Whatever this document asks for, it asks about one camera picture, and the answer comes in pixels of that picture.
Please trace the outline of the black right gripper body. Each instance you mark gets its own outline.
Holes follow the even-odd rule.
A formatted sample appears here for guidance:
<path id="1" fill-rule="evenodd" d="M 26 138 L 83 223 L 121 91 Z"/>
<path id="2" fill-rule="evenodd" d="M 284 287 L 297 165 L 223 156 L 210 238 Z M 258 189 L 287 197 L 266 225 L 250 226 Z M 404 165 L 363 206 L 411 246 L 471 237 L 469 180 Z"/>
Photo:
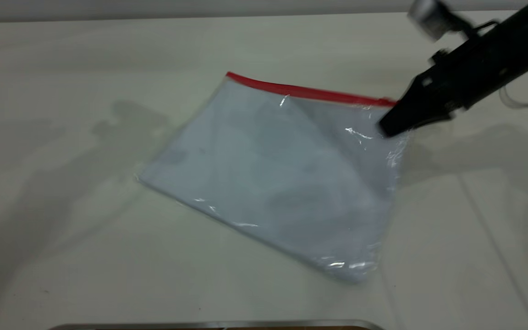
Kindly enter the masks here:
<path id="1" fill-rule="evenodd" d="M 418 75 L 418 115 L 448 116 L 505 85 L 505 38 L 475 38 Z"/>

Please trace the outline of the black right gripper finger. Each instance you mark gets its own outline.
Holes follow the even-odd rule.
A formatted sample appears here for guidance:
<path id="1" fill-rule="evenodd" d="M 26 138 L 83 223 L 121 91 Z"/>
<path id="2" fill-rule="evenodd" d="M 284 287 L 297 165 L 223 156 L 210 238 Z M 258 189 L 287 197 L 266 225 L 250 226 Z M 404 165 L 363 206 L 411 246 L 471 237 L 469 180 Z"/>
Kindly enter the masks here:
<path id="1" fill-rule="evenodd" d="M 450 111 L 437 100 L 404 97 L 382 117 L 382 134 L 392 138 L 409 130 L 451 119 Z"/>
<path id="2" fill-rule="evenodd" d="M 381 131 L 408 131 L 435 119 L 428 92 L 420 79 L 413 79 L 402 98 L 379 120 Z"/>

